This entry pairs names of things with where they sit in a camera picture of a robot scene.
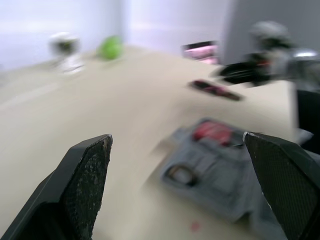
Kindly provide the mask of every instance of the gray wall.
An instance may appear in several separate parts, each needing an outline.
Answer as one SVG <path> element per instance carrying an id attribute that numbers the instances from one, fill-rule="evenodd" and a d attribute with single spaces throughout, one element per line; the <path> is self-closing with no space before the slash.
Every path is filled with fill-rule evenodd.
<path id="1" fill-rule="evenodd" d="M 291 33 L 297 43 L 320 52 L 320 1 L 300 1 L 295 19 L 296 28 Z"/>
<path id="2" fill-rule="evenodd" d="M 317 0 L 311 0 L 311 2 L 316 5 Z M 222 62 L 224 64 L 237 63 L 243 59 L 245 54 L 252 53 L 255 50 L 249 30 L 258 21 L 272 20 L 284 24 L 288 27 L 293 38 L 298 39 L 300 29 L 308 25 L 302 26 L 301 23 L 301 26 L 298 27 L 299 22 L 302 21 L 299 11 L 305 4 L 300 0 L 237 0 L 234 3 L 229 25 L 225 29 Z M 300 37 L 299 41 L 303 42 L 306 39 Z"/>

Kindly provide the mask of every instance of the red spot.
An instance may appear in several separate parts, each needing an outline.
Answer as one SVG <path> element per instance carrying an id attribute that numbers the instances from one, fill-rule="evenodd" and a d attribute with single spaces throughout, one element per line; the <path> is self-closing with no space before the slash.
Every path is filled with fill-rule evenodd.
<path id="1" fill-rule="evenodd" d="M 199 224 L 199 222 L 197 222 L 197 221 L 192 222 L 192 223 L 191 223 L 191 226 L 190 226 L 190 230 L 191 230 L 191 232 L 193 232 L 193 233 L 198 232 L 198 231 L 200 230 L 200 224 Z"/>

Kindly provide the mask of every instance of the green ball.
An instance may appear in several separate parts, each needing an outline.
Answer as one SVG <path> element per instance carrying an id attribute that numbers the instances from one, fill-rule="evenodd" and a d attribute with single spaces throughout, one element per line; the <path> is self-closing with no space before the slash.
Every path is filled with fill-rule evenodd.
<path id="1" fill-rule="evenodd" d="M 122 53 L 122 44 L 118 36 L 108 37 L 100 47 L 100 55 L 108 60 L 118 58 Z"/>

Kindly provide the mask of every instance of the white wall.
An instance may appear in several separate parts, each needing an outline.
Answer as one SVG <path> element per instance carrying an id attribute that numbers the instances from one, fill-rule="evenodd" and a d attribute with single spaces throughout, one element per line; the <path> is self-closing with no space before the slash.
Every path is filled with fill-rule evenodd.
<path id="1" fill-rule="evenodd" d="M 49 36 L 71 32 L 81 50 L 122 34 L 120 0 L 0 0 L 0 65 L 12 69 L 52 57 Z"/>
<path id="2" fill-rule="evenodd" d="M 127 0 L 130 43 L 181 54 L 181 45 L 220 41 L 234 0 Z"/>

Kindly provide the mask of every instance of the beige table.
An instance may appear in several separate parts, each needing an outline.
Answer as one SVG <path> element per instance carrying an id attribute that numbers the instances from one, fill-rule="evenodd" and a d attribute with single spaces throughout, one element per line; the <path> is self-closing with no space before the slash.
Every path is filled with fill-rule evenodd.
<path id="1" fill-rule="evenodd" d="M 186 88 L 220 66 L 127 47 L 122 59 L 86 58 L 86 68 L 63 76 L 48 64 L 9 72 L 0 88 L 0 235 L 38 183 L 69 147 L 112 134 L 107 181 L 93 239 L 256 239 L 167 191 L 154 170 L 166 151 L 159 142 L 181 126 L 213 117 L 249 131 L 292 140 L 291 85 L 232 86 L 233 102 Z M 200 224 L 192 232 L 193 222 Z"/>

